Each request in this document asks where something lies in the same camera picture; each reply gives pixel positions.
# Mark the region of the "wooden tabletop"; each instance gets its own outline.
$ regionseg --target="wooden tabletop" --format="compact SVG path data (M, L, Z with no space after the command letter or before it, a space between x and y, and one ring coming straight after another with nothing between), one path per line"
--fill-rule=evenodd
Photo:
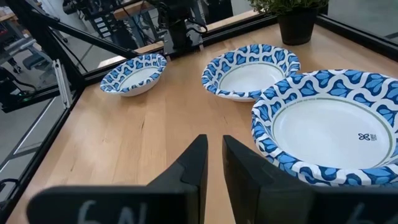
M27 223L25 207L54 185L147 184L164 171L199 135L208 136L208 188L205 223L234 223L223 175L221 141L230 134L257 152L251 136L253 103L208 93L201 73L214 57L240 46L267 43L295 52L302 72L353 68L398 77L398 63L321 27L310 43L282 44L278 25L211 46L168 63L147 93L123 98L84 91L8 223Z

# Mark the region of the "blue heart pattern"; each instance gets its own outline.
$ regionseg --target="blue heart pattern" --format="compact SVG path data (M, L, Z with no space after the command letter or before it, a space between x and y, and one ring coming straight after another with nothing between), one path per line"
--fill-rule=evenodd
M216 95L252 98L257 99L261 94L260 90L237 93L235 91L225 91L218 89L219 82L223 76L231 70L247 63L266 62L277 65L283 72L284 77L293 76L300 70L300 62L297 56L280 47L267 44L252 44L239 49L226 52L214 58L205 68L202 74L202 85ZM288 86L280 86L280 91L286 91Z
M123 92L127 93L128 91L139 88L141 86L147 85L154 80L160 77L160 74L163 72L165 66L167 64L166 59L161 56L160 54L147 54L147 55L140 55L136 58L127 60L126 62L118 65L114 70L109 72L103 80L101 81L100 88L105 92ZM145 80L132 85L127 88L120 89L121 83L131 74L134 74L134 71L142 68L158 68L157 72L153 73L151 76L146 78Z
M277 112L286 104L305 98L345 98L378 113L394 130L394 152L371 169L341 170L307 164L278 148L271 126ZM252 109L252 135L266 159L288 174L314 185L380 185L398 187L398 81L378 73L357 70L320 70L293 74L264 90Z

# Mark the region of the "paper bowl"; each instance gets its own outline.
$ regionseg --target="paper bowl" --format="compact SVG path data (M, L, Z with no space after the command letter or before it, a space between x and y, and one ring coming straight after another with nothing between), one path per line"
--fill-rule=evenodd
M138 56L105 75L100 87L106 93L136 96L151 89L159 81L166 64L166 59L160 54Z
M398 185L398 80L357 70L292 75L264 90L252 135L265 158L313 185Z
M286 49L252 44L214 58L201 76L209 92L235 101L254 101L266 89L300 70L297 56Z

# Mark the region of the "black metal frame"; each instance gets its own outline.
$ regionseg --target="black metal frame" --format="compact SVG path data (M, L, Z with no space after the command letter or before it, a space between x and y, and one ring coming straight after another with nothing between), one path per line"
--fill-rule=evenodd
M94 83L98 83L101 79L106 75L106 73L116 67L121 62L126 60L122 60L120 62L112 63L105 67L98 68L96 70L90 71L86 74L81 74L77 67L72 63L68 55L63 51L62 46L52 37L51 31L47 26L38 26L38 24L47 24L55 29L58 29L62 32L66 32L72 34L75 37L78 37L84 41L87 41L93 45L97 45L98 47L102 47L110 52L114 52L116 54L122 55L123 57L129 58L134 56L134 52L130 50L121 49L120 47L105 42L101 39L92 37L84 32L73 29L72 27L67 27L63 25L59 25L56 22L56 19L48 19L44 17L44 15L37 14L36 12L33 14L30 8L26 7L25 4L22 3L23 0L6 0L9 3L11 9L17 14L18 18L22 21L23 25L29 29L31 34L34 37L38 37L38 43L48 51L49 55L52 58L60 58L62 63L65 66L65 70L68 73L69 79L72 81L72 88L76 90L75 99L72 104L72 107L65 110L61 117L58 119L57 123L53 126L52 130L49 132L47 137L45 138L40 150L36 153L34 158L31 160L24 173L21 175L21 182L18 186L18 190L16 190L13 195L13 199L7 204L6 208L2 209L3 213L0 214L0 223L7 220L8 216L11 214L12 210L16 206L16 203L20 199L21 195L25 191L28 186L31 178L34 176L36 170L39 168L40 163L43 161L46 153L50 149L52 143L54 142L57 134L61 130L63 124L66 122L70 112L72 111L74 105L78 101L80 95L83 93L84 88L88 85L92 85ZM226 40L237 35L241 35L243 33L247 33L256 29L260 29L266 26L270 26L277 23L277 19L275 16L265 16L263 14L253 16L242 21L238 21L232 24L229 24L224 27L220 27L218 29L209 31L209 33L203 36L203 45L211 45L217 43L222 40ZM325 15L320 15L317 20L317 24L332 31L336 32L339 35L346 37L354 42L357 42L371 50L374 50L386 57L389 57L395 61L398 61L398 45L392 43L391 41L378 37L373 34L369 34L362 30L359 30L354 27L347 26L346 24L342 24L338 21L334 21ZM152 52L161 52L162 48L154 49ZM33 103L43 101L45 99L49 99L51 97L55 97L59 95L58 88L56 85L48 86L46 89L40 90L33 99L28 102L22 104L20 106L28 106Z
M311 186L232 136L223 136L223 165L236 223L397 223L392 187Z

